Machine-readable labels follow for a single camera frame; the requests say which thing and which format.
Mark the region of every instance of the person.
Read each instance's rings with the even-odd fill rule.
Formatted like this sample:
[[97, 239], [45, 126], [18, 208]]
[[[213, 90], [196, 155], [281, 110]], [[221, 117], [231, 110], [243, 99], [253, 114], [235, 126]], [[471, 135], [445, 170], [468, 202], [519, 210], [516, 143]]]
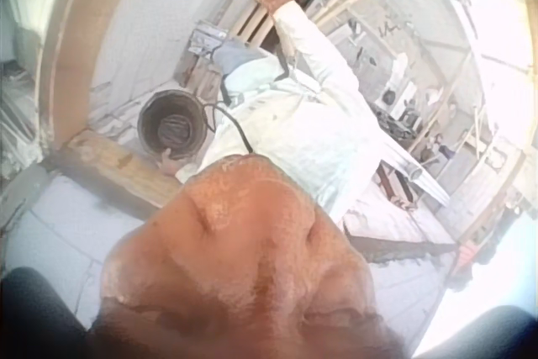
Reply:
[[[285, 71], [274, 55], [227, 41], [212, 50], [212, 61], [224, 73], [229, 114], [256, 154], [284, 170], [339, 223], [381, 162], [381, 129], [344, 57], [295, 1], [258, 1], [314, 78], [301, 71], [282, 78]], [[226, 156], [249, 152], [234, 123], [222, 116], [217, 120], [198, 172]], [[163, 156], [169, 174], [176, 175], [181, 164]]]

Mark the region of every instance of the electrical cord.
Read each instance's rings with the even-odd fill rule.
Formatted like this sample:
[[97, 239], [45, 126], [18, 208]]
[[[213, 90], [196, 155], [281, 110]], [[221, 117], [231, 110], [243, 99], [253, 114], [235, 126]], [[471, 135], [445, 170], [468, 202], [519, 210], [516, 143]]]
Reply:
[[[222, 114], [224, 114], [224, 116], [229, 119], [232, 124], [234, 124], [234, 126], [237, 128], [237, 131], [239, 132], [239, 135], [241, 136], [241, 139], [243, 140], [243, 144], [245, 145], [246, 149], [248, 150], [249, 152], [249, 155], [253, 154], [254, 153], [254, 149], [252, 148], [252, 145], [251, 143], [248, 141], [248, 139], [246, 138], [246, 135], [245, 135], [245, 131], [243, 130], [243, 128], [241, 128], [241, 125], [239, 122], [237, 122], [237, 119], [235, 119], [234, 117], [231, 116], [231, 114], [226, 111], [224, 108], [221, 108], [219, 106], [219, 103], [207, 103], [207, 104], [204, 104], [203, 105], [203, 111], [205, 112], [205, 109], [207, 107], [211, 107], [213, 108], [213, 122], [215, 122], [215, 110], [218, 110], [220, 111]], [[209, 122], [208, 122], [208, 116], [206, 114], [203, 114], [203, 120], [205, 121], [205, 124], [208, 126], [209, 130], [211, 130], [211, 132], [215, 133], [216, 132], [216, 128], [212, 127]]]

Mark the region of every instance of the black bucket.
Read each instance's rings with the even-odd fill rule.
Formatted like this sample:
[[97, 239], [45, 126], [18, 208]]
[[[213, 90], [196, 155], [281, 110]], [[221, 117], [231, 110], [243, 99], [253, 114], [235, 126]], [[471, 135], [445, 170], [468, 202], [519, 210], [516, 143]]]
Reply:
[[188, 92], [159, 92], [140, 112], [140, 143], [154, 156], [171, 149], [173, 160], [193, 157], [202, 148], [208, 133], [204, 114], [202, 104]]

